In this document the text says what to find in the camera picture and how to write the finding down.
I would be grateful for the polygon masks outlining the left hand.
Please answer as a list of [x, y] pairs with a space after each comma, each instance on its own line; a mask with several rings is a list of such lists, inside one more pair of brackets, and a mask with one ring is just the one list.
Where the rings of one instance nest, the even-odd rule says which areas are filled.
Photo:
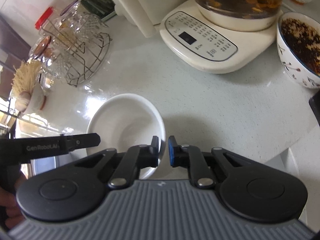
[[4, 208], [5, 215], [1, 215], [1, 223], [10, 230], [16, 225], [25, 220], [22, 215], [19, 205], [16, 201], [16, 196], [1, 187], [1, 207]]

